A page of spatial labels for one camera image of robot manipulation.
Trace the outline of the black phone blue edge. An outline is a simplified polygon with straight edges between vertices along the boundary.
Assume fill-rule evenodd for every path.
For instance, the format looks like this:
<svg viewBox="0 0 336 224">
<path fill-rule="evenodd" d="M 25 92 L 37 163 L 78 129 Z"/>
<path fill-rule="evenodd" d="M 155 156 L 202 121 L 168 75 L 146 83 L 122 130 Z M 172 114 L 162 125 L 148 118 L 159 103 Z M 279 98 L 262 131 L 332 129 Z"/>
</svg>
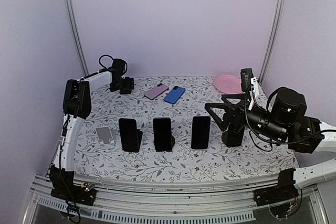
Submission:
<svg viewBox="0 0 336 224">
<path fill-rule="evenodd" d="M 205 150 L 208 148 L 211 118 L 209 116 L 194 116 L 192 120 L 191 148 Z"/>
</svg>

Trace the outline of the white grey folding stand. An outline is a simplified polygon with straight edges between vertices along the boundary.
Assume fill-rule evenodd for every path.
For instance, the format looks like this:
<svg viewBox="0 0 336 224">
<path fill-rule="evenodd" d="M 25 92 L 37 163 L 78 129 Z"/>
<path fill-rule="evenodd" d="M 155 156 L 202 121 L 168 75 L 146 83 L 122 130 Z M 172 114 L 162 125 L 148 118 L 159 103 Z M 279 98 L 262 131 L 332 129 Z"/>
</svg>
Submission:
<svg viewBox="0 0 336 224">
<path fill-rule="evenodd" d="M 191 150 L 192 151 L 206 151 L 208 150 L 208 148 L 197 148 L 195 146 L 191 146 Z"/>
</svg>

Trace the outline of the black folding phone stand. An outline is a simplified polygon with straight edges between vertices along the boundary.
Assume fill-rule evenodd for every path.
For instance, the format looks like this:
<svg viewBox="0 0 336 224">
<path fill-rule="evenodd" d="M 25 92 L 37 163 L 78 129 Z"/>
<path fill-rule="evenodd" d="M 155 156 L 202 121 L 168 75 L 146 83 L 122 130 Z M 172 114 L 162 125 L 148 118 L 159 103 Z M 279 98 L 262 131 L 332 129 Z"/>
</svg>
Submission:
<svg viewBox="0 0 336 224">
<path fill-rule="evenodd" d="M 141 130 L 137 129 L 137 140 L 138 140 L 137 152 L 139 152 L 140 148 L 141 148 L 142 136 L 143 136 L 143 132 Z"/>
</svg>

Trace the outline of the black phone teal edge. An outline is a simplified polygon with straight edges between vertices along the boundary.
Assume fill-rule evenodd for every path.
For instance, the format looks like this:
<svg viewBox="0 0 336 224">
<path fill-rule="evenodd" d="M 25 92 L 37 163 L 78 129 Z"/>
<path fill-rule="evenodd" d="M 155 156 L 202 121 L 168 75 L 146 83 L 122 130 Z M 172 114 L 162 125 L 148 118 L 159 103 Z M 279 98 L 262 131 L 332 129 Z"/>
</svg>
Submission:
<svg viewBox="0 0 336 224">
<path fill-rule="evenodd" d="M 172 150 L 172 133 L 170 118 L 153 119 L 154 147 L 158 152 Z"/>
</svg>

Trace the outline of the dark grey phone stand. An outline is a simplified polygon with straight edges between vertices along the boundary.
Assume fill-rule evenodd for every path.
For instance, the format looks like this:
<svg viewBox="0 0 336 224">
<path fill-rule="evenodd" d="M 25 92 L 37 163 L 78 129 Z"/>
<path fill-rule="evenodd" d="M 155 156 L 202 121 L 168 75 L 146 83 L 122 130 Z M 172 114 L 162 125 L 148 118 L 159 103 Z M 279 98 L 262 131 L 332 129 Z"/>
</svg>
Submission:
<svg viewBox="0 0 336 224">
<path fill-rule="evenodd" d="M 173 135 L 171 135 L 169 152 L 172 152 L 172 151 L 173 151 L 173 147 L 174 147 L 174 145 L 175 145 L 175 138 L 174 138 Z"/>
</svg>

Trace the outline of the small black phone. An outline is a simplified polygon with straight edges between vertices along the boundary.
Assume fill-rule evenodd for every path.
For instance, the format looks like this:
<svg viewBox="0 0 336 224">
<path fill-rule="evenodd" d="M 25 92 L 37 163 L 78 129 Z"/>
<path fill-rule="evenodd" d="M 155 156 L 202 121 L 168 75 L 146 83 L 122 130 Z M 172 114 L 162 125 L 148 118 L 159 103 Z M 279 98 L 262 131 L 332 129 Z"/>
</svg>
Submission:
<svg viewBox="0 0 336 224">
<path fill-rule="evenodd" d="M 131 94 L 132 89 L 130 88 L 123 88 L 120 90 L 120 94 Z"/>
</svg>

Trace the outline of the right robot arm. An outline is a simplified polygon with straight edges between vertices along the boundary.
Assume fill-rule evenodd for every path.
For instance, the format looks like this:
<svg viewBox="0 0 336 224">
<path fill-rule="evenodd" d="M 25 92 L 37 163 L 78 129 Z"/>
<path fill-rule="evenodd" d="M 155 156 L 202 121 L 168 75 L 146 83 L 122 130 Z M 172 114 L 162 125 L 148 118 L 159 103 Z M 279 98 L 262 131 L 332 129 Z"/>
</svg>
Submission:
<svg viewBox="0 0 336 224">
<path fill-rule="evenodd" d="M 297 153 L 335 152 L 335 127 L 306 116 L 303 94 L 280 87 L 268 98 L 266 107 L 257 104 L 252 87 L 244 93 L 222 96 L 221 103 L 206 103 L 205 110 L 222 131 L 228 147 L 240 146 L 244 130 L 252 140 L 284 145 Z"/>
</svg>

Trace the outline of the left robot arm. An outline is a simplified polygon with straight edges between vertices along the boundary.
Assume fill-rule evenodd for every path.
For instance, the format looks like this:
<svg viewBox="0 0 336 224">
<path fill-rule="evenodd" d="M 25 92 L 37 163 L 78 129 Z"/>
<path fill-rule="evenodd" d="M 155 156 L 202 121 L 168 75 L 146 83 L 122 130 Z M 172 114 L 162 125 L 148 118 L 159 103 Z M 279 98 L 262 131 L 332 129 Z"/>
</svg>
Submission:
<svg viewBox="0 0 336 224">
<path fill-rule="evenodd" d="M 73 183 L 74 155 L 80 129 L 91 113 L 91 92 L 103 86 L 111 92 L 119 90 L 121 94 L 130 94 L 134 89 L 133 78 L 124 77 L 128 70 L 125 60 L 102 55 L 98 61 L 99 71 L 66 82 L 62 105 L 64 122 L 56 157 L 50 167 L 50 180 L 53 189 L 67 200 L 78 195 L 78 188 Z"/>
</svg>

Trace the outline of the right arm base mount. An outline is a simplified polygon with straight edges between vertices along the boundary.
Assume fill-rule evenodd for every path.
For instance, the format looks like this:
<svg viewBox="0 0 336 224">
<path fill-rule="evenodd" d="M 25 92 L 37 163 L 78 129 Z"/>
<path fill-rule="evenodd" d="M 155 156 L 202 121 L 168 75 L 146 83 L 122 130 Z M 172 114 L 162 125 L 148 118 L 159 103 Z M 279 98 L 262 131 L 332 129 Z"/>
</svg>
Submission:
<svg viewBox="0 0 336 224">
<path fill-rule="evenodd" d="M 253 199 L 257 206 L 297 198 L 299 193 L 293 177 L 295 171 L 295 168 L 282 170 L 278 175 L 276 185 L 254 190 Z"/>
</svg>

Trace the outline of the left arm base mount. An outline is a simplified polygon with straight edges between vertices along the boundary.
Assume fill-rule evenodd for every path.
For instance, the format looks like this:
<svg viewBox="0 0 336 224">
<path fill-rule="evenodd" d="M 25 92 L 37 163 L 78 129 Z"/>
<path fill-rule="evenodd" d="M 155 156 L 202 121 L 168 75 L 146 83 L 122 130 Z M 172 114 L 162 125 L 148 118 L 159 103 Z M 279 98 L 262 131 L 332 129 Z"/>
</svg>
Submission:
<svg viewBox="0 0 336 224">
<path fill-rule="evenodd" d="M 50 172 L 52 183 L 51 196 L 62 200 L 75 201 L 76 203 L 93 206 L 97 191 L 92 188 L 87 190 L 87 186 L 77 186 L 74 184 L 74 172 L 64 170 Z"/>
</svg>

